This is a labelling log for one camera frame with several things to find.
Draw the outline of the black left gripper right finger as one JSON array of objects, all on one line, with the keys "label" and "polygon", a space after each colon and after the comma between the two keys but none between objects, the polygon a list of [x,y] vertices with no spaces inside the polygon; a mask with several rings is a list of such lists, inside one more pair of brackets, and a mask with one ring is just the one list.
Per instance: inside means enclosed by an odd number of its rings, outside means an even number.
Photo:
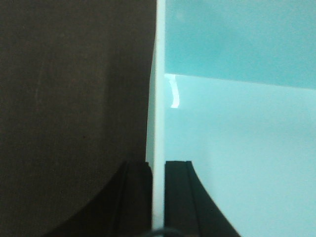
[{"label": "black left gripper right finger", "polygon": [[185,237],[238,237],[240,234],[210,197],[190,161],[165,164],[164,227]]}]

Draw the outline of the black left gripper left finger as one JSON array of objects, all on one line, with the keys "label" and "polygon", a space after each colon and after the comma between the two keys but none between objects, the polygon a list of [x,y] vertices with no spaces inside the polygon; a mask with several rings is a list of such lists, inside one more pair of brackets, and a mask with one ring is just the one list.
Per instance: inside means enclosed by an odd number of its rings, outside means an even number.
[{"label": "black left gripper left finger", "polygon": [[104,188],[47,237],[139,237],[152,228],[149,164],[123,162]]}]

